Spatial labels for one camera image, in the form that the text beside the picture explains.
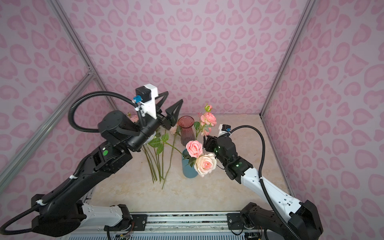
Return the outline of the light blue white rose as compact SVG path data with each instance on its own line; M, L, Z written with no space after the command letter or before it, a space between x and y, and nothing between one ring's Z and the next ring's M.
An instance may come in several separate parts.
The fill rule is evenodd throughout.
M160 131L156 131L154 138L142 147L149 164L152 181L164 183L164 141Z

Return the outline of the pink spray rose branch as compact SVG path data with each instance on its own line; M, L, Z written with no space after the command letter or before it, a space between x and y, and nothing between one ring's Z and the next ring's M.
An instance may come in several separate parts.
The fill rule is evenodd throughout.
M212 105L206 105L204 107L205 112L198 113L199 119L194 122L196 139L199 135L207 137L211 133L212 128L217 124L217 119L212 113L212 109Z

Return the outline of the teal ceramic vase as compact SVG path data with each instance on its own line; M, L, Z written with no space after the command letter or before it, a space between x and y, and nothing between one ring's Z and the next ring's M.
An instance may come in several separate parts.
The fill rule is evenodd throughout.
M183 174L188 179L193 179L198 175L198 172L195 170L194 167L191 167L189 164L189 159L187 159L187 156L189 156L187 149L183 151L182 154L182 170Z

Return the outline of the large peach pink rose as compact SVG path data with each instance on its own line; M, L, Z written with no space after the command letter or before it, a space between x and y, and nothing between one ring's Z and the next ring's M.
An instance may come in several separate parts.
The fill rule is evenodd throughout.
M190 164L200 177L205 177L217 167L216 155L213 153L202 155Z

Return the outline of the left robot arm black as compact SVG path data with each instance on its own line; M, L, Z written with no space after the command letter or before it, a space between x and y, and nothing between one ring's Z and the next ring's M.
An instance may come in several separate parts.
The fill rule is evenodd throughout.
M155 136L159 127L170 129L178 119L183 101L165 111L161 106L168 93L154 98L155 114L142 114L141 122L131 121L121 111L109 112L98 124L95 133L105 141L84 157L73 175L46 195L33 197L39 213L32 220L32 232L62 237L81 227L102 226L105 231L125 231L132 228L133 219L126 205L93 207L81 201L98 183L118 172Z

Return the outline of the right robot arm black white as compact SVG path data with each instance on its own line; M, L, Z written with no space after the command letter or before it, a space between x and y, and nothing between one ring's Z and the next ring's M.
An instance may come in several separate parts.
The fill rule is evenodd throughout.
M261 177L259 171L236 151L228 136L204 138L204 149L213 153L223 165L231 180L252 190L271 210L249 203L240 212L245 228L261 227L270 230L285 240L317 240L324 232L317 207L311 201L302 202L284 192L269 180Z

